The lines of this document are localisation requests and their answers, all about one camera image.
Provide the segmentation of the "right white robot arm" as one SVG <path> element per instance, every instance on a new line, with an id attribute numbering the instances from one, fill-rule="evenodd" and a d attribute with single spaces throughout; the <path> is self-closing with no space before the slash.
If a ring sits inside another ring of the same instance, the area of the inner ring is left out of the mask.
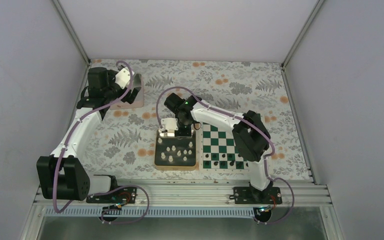
<path id="1" fill-rule="evenodd" d="M 269 199 L 273 180 L 269 176 L 267 157 L 275 153 L 275 147 L 260 114 L 252 110 L 228 111 L 193 94 L 183 99 L 171 93 L 164 106 L 174 113 L 179 130 L 206 123 L 232 134 L 238 153 L 248 162 L 252 200 L 262 204 Z"/>

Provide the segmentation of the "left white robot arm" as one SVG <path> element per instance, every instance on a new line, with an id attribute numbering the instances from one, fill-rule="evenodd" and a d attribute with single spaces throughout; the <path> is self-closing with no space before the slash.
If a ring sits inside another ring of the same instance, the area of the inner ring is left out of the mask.
<path id="1" fill-rule="evenodd" d="M 98 194 L 111 203 L 119 197 L 119 188 L 109 175 L 88 173 L 81 160 L 87 143 L 109 110 L 109 103 L 119 99 L 133 104 L 142 88 L 142 76 L 123 67 L 120 70 L 92 67 L 87 86 L 76 105 L 75 117 L 49 156 L 36 162 L 39 183 L 45 199 L 82 201 Z"/>

